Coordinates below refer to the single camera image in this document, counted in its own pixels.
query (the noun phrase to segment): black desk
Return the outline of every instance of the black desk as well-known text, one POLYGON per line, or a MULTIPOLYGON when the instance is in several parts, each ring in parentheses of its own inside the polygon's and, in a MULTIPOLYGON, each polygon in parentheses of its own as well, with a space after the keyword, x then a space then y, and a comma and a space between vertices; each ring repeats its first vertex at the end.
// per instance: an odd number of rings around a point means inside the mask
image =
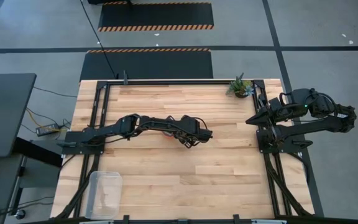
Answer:
MULTIPOLYGON (((59 154, 17 137, 35 78, 33 73, 0 74, 0 209, 8 208, 14 189, 17 189, 24 156, 55 167, 62 164, 59 154)), ((15 192, 14 209, 20 195, 21 190, 15 192)), ((0 223, 4 220, 5 215, 0 217, 0 223)))

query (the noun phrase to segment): robotic arm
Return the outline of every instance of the robotic arm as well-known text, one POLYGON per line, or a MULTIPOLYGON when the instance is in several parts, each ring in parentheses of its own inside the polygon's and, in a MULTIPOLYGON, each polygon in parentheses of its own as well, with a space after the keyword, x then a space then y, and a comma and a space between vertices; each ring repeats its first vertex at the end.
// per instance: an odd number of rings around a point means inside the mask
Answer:
POLYGON ((265 128, 257 133, 259 144, 265 145, 265 147, 282 148, 284 144, 297 144, 301 148, 305 148, 312 142, 296 141, 290 137, 324 130, 346 133, 354 127, 356 120, 353 107, 335 104, 330 96, 319 93, 314 88, 281 93, 280 99, 274 98, 269 101, 269 104, 262 96, 259 97, 259 103, 263 107, 246 123, 265 128), (283 96, 288 96, 291 103, 285 104, 283 96), (302 117, 308 112, 312 117, 318 119, 294 126, 276 125, 281 121, 302 117))
POLYGON ((175 121, 171 116, 167 119, 150 118, 131 114, 120 118, 115 124, 99 129, 85 128, 83 131, 67 133, 68 147, 93 147, 104 144, 104 139, 111 136, 122 136, 128 139, 140 135, 143 131, 154 130, 173 134, 187 148, 196 146, 200 142, 206 143, 212 138, 212 131, 200 128, 199 118, 184 115, 181 120, 175 121))

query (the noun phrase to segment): clear plastic container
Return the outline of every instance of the clear plastic container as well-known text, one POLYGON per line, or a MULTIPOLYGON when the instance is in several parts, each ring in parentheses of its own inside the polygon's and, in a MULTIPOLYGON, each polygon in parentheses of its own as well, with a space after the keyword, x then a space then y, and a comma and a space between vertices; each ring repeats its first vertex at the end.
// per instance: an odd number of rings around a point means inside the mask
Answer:
POLYGON ((117 172, 96 171, 91 174, 85 217, 112 220, 119 212, 122 177, 117 172))

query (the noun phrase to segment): black metal frame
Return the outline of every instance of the black metal frame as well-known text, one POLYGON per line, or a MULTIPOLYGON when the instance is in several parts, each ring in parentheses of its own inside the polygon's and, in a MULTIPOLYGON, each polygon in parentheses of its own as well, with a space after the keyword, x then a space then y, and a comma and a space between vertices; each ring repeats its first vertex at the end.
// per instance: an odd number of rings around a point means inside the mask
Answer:
MULTIPOLYGON (((90 126, 94 127, 96 121, 96 113, 98 110, 99 104, 99 96, 101 94, 101 89, 105 88, 104 92, 104 100, 102 107, 102 115, 100 120, 100 126, 103 127, 106 121, 106 111, 108 107, 108 99, 109 99, 109 91, 110 88, 114 85, 227 85, 231 80, 114 80, 114 81, 98 81, 96 85, 96 93, 94 98, 93 110, 91 115, 90 126)), ((256 94, 256 89, 259 88, 261 93, 265 98, 267 98, 265 85, 263 80, 253 80, 252 84, 254 86, 255 94, 253 94, 253 101, 255 106, 255 112, 257 112, 261 108, 261 103, 259 103, 258 96, 256 94)), ((358 220, 345 220, 345 219, 337 219, 337 218, 323 218, 311 216, 307 211, 305 211, 302 206, 296 201, 295 197, 291 194, 291 192, 287 189, 285 185, 285 178, 282 169, 282 163, 280 159, 279 153, 273 153, 276 163, 276 170, 273 168, 272 162, 270 160, 270 153, 263 153, 265 167, 267 171, 267 179, 268 186, 270 191, 270 198, 272 200, 272 208, 275 219, 278 220, 286 220, 288 223, 358 223, 358 220), (286 215, 280 214, 280 209, 278 206, 277 193, 275 190, 275 183, 282 191, 283 202, 285 207, 286 215), (300 215, 299 217, 294 217, 291 214, 291 207, 300 215)), ((81 180, 85 179, 86 170, 88 168, 88 159, 89 156, 85 155, 84 163, 81 169, 81 180)), ((96 161, 96 170, 98 168, 98 160, 96 161)), ((79 217, 81 207, 81 201, 76 205, 76 210, 74 213, 74 218, 68 218, 63 220, 54 220, 54 223, 79 223, 79 222, 87 222, 88 219, 84 217, 79 217)), ((187 224, 187 223, 257 223, 257 220, 251 219, 240 219, 238 215, 233 215, 233 219, 227 220, 129 220, 129 216, 125 215, 123 220, 114 220, 114 223, 177 223, 177 224, 187 224)))

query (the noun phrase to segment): power strip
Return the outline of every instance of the power strip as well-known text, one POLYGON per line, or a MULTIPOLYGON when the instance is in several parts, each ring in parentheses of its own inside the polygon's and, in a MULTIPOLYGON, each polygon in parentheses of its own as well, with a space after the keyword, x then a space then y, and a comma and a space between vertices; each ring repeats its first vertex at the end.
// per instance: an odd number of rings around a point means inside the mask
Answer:
POLYGON ((35 129, 35 132, 37 133, 38 137, 41 136, 45 136, 48 134, 53 134, 53 133, 57 133, 60 130, 59 126, 57 124, 49 124, 49 125, 45 125, 44 127, 39 127, 35 129))

